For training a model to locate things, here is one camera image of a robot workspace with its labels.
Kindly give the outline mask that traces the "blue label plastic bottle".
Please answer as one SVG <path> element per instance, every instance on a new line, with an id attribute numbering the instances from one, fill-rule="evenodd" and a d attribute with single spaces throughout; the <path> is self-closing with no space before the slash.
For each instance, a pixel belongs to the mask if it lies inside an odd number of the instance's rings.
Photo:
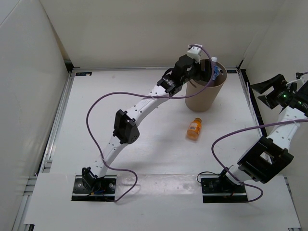
<path id="1" fill-rule="evenodd" d="M 216 65 L 217 60 L 218 60 L 217 57 L 215 56 L 211 57 L 211 67 L 213 71 L 212 78 L 211 78 L 212 81 L 216 81 L 217 77 L 219 76 L 218 66 Z"/>

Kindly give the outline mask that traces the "brown round bin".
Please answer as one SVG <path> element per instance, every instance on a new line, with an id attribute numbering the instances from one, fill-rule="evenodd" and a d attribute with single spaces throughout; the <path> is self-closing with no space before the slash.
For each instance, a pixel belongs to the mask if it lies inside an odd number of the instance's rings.
<path id="1" fill-rule="evenodd" d="M 219 91 L 221 90 L 224 82 L 227 79 L 227 71 L 225 67 L 217 61 L 219 76 L 216 81 L 197 81 L 190 80 L 187 83 L 186 96 L 191 96 L 196 93 L 197 95 L 185 99 L 185 103 L 189 109 L 195 112 L 205 112 L 207 111 L 215 98 L 217 97 Z"/>

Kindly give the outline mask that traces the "orange plastic bottle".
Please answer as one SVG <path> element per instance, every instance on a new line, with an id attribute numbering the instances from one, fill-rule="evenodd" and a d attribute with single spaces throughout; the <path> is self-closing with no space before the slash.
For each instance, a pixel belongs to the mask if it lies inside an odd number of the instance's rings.
<path id="1" fill-rule="evenodd" d="M 202 120 L 200 118 L 195 118 L 187 129 L 186 136 L 190 140 L 197 140 L 202 129 Z"/>

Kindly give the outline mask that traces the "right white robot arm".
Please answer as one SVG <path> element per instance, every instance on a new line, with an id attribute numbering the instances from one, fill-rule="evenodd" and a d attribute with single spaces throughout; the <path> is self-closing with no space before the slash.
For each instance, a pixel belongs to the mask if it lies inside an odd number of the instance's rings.
<path id="1" fill-rule="evenodd" d="M 293 160 L 289 153 L 293 136 L 302 120 L 308 118 L 308 79 L 303 73 L 287 82 L 283 75 L 251 85 L 259 99 L 270 109 L 280 105 L 279 120 L 268 136 L 262 136 L 238 160 L 235 167 L 222 171 L 216 180 L 221 192 L 228 192 L 247 180 L 270 181 Z"/>

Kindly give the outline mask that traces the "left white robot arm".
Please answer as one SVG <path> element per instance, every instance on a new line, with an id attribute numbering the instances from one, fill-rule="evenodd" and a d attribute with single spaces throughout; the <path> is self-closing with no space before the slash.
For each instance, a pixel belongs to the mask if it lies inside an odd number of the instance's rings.
<path id="1" fill-rule="evenodd" d="M 83 186 L 94 193 L 100 191 L 103 179 L 111 163 L 129 144 L 140 136 L 138 126 L 159 105 L 173 98 L 190 80 L 212 82 L 215 75 L 216 57 L 201 60 L 199 55 L 181 56 L 173 68 L 168 69 L 149 94 L 127 110 L 115 114 L 113 134 L 107 146 L 99 149 L 100 157 L 91 167 L 81 171 Z"/>

